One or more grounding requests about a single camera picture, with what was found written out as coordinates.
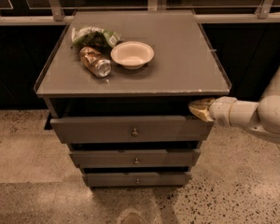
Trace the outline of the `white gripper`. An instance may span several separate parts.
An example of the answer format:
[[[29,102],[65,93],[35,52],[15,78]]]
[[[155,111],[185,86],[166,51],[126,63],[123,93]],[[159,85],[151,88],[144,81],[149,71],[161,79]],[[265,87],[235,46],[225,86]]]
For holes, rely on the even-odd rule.
[[[231,106],[237,101],[236,98],[223,96],[220,98],[203,98],[191,101],[189,111],[197,118],[205,122],[215,122],[223,127],[230,127]]]

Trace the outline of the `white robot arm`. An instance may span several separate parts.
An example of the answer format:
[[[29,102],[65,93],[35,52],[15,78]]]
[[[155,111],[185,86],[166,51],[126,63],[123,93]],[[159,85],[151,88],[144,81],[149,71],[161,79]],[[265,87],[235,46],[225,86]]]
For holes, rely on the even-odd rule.
[[[252,135],[280,144],[280,66],[258,102],[235,97],[205,98],[189,103],[197,118],[222,127],[237,127]]]

